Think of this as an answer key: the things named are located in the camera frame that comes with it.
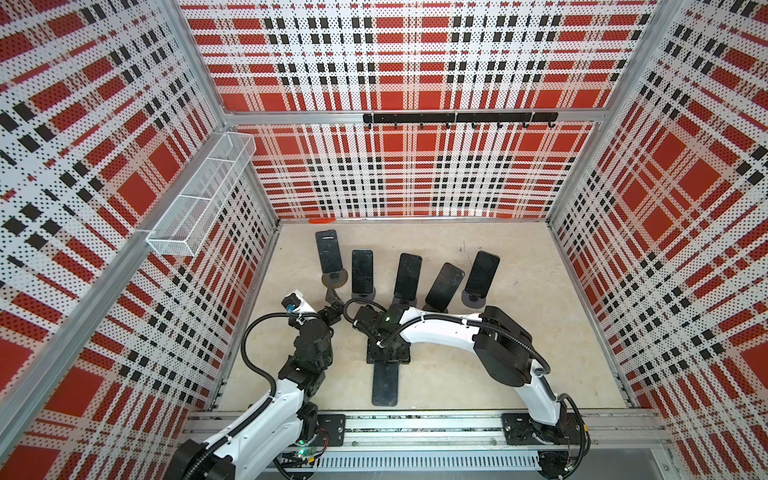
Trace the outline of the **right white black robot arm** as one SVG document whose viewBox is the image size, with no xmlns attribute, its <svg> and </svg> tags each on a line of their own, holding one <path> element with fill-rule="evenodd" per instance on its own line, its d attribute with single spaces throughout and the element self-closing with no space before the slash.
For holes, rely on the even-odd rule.
<svg viewBox="0 0 768 480">
<path fill-rule="evenodd" d="M 342 316 L 368 338 L 374 357 L 390 360 L 415 344 L 474 354 L 490 378 L 512 388 L 524 402 L 536 441 L 562 445 L 569 440 L 589 450 L 591 439 L 575 401 L 552 390 L 547 380 L 551 367 L 534 348 L 532 335 L 501 309 L 487 306 L 481 313 L 454 315 L 407 304 L 385 309 L 353 299 Z"/>
</svg>

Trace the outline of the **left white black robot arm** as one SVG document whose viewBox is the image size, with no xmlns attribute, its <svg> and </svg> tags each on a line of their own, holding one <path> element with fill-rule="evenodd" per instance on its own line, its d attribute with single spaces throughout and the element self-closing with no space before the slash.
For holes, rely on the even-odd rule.
<svg viewBox="0 0 768 480">
<path fill-rule="evenodd" d="M 283 310 L 265 314 L 246 327 L 240 342 L 244 364 L 268 382 L 261 399 L 230 425 L 203 442 L 187 440 L 173 454 L 166 479 L 255 479 L 286 448 L 310 444 L 320 430 L 311 398 L 333 363 L 333 325 L 341 320 L 343 302 L 333 289 L 326 306 L 315 310 L 294 290 L 281 301 Z M 277 376 L 258 367 L 247 353 L 252 331 L 271 319 L 285 319 L 297 330 L 294 353 Z"/>
</svg>

